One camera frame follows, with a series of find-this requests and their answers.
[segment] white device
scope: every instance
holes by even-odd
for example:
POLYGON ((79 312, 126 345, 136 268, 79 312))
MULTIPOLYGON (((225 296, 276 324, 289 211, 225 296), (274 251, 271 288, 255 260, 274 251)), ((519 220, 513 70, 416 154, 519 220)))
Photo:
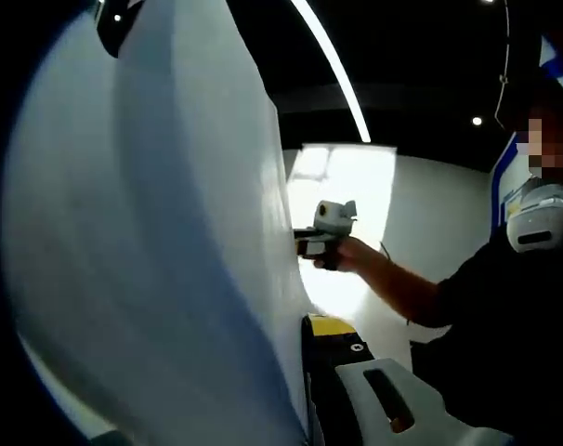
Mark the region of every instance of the white device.
POLYGON ((563 186, 530 178, 520 209, 506 225, 506 235, 518 253, 556 249, 563 245, 563 186))
POLYGON ((321 201, 317 206, 313 226, 333 235, 349 235, 356 216, 356 202, 346 204, 321 201))

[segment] yellow label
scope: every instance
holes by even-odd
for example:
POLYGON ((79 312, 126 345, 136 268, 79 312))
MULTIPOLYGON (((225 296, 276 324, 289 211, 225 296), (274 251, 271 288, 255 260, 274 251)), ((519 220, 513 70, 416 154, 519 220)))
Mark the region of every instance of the yellow label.
POLYGON ((312 324, 312 333, 315 336, 356 333, 354 327, 341 319, 332 318, 331 316, 321 316, 320 314, 309 314, 308 318, 312 324))

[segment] ceiling light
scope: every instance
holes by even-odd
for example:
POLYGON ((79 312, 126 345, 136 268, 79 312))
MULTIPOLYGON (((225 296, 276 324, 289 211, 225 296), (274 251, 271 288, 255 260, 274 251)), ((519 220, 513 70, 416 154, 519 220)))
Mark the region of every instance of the ceiling light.
POLYGON ((307 0, 292 0, 292 3, 302 16, 302 19, 304 19, 307 23, 310 31, 315 36, 315 39, 317 39, 322 52, 329 61, 331 69, 334 71, 335 77, 337 78, 337 82, 346 97, 347 105, 352 112, 354 121, 356 121, 356 127, 360 133, 360 139, 362 142, 371 142, 371 136, 368 133, 368 128, 366 127, 366 122, 364 121, 364 115, 362 114, 360 104, 356 98, 356 93, 354 93, 354 88, 347 78, 346 70, 341 63, 341 60, 337 55, 337 51, 335 51, 327 32, 324 30, 321 22, 308 5, 307 0))

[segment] man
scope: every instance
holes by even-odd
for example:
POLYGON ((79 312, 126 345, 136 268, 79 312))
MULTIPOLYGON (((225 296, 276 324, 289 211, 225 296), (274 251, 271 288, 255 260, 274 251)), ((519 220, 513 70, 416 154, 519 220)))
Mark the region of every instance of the man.
MULTIPOLYGON (((541 168, 543 180, 563 185, 563 100, 542 86, 531 99, 529 125, 519 132, 529 143, 530 166, 541 168)), ((540 182, 530 180, 526 191, 540 182)), ((563 247, 518 254, 506 228, 499 228, 440 283, 353 238, 338 253, 340 270, 359 274, 404 318, 426 327, 452 326, 412 351, 414 373, 442 394, 448 412, 469 425, 511 433, 521 443, 559 435, 563 247)))

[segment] black shirt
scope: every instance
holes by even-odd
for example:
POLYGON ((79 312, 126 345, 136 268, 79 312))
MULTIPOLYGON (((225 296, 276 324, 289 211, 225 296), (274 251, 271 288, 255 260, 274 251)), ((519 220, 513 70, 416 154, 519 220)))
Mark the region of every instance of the black shirt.
POLYGON ((500 228, 439 302, 452 328, 412 361, 447 411, 521 442, 563 432, 563 249, 520 255, 500 228))

